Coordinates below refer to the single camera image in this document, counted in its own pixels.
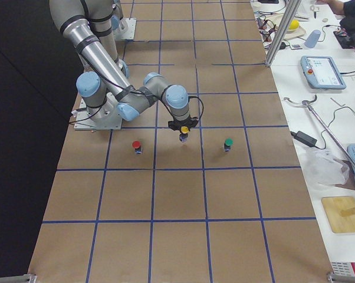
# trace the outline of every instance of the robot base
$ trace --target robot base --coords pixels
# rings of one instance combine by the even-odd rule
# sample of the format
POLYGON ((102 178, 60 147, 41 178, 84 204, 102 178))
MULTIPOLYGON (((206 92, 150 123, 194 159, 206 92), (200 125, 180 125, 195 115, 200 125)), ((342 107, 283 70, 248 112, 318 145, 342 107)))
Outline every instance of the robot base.
POLYGON ((118 40, 133 40, 134 34, 136 33, 136 18, 126 18, 126 23, 128 24, 128 29, 124 33, 114 32, 114 39, 118 40))
MULTIPOLYGON (((117 101, 114 98, 114 95, 112 95, 112 93, 107 94, 107 99, 109 99, 114 105, 117 104, 117 101)), ((83 101, 83 99, 81 101, 80 107, 81 108, 86 107, 86 104, 83 101)), ((88 118, 87 112, 82 111, 78 113, 76 120, 78 121, 86 118, 88 118)), ((102 119, 98 122, 92 121, 91 119, 82 122, 77 122, 74 124, 74 129, 78 131, 121 130, 122 122, 123 119, 117 112, 116 108, 114 108, 114 110, 105 119, 102 119)))

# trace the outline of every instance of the yellow lemon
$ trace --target yellow lemon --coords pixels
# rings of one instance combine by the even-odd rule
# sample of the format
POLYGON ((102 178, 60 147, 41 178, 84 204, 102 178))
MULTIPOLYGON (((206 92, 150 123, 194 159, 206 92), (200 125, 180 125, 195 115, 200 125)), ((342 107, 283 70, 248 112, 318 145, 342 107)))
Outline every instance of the yellow lemon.
POLYGON ((289 30, 293 31, 297 29, 300 26, 300 22, 298 22, 296 19, 292 20, 289 26, 289 30))

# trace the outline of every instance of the plastic bag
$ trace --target plastic bag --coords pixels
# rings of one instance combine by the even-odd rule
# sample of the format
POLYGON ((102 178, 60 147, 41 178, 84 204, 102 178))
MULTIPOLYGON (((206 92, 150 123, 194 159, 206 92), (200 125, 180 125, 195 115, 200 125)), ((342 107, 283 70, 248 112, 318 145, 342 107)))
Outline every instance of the plastic bag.
POLYGON ((345 184, 349 178, 349 166, 332 155, 328 149, 307 149, 310 179, 323 185, 345 184))

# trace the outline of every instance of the black wall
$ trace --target black wall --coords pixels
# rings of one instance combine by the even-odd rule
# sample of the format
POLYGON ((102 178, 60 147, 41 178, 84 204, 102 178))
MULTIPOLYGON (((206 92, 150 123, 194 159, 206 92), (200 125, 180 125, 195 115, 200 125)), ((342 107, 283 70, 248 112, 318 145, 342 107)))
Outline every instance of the black wall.
POLYGON ((0 277, 27 273, 82 69, 47 0, 0 0, 0 277))

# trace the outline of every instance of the wooden block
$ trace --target wooden block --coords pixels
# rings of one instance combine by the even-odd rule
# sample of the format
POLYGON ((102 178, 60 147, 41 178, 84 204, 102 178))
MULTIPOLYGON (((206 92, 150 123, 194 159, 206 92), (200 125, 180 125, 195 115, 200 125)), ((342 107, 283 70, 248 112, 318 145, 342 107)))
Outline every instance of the wooden block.
POLYGON ((352 196, 322 198, 321 203, 334 233, 355 233, 355 215, 341 216, 342 210, 355 207, 352 196))

